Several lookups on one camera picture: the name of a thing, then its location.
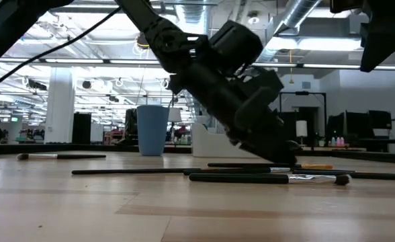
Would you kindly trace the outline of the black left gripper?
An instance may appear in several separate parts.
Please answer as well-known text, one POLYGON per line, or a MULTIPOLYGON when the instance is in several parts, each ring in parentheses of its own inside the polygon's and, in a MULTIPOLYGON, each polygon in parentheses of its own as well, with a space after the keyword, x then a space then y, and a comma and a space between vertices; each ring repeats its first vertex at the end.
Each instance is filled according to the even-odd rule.
POLYGON ((283 122, 269 107, 283 89, 275 71, 254 67, 252 75, 226 77, 193 64, 171 75, 169 89, 188 91, 224 126, 232 145, 273 163, 297 163, 300 146, 287 140, 283 122))

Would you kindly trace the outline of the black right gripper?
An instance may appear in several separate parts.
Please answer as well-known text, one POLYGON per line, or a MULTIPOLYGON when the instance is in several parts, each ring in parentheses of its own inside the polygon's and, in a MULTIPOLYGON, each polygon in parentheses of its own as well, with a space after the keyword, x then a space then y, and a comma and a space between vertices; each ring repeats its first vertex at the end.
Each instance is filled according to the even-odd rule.
MULTIPOLYGON (((395 0, 330 0, 331 13, 360 9, 371 21, 395 22, 395 0)), ((370 24, 360 29, 361 57, 360 71, 371 72, 395 52, 395 27, 388 32, 371 31, 370 24)))

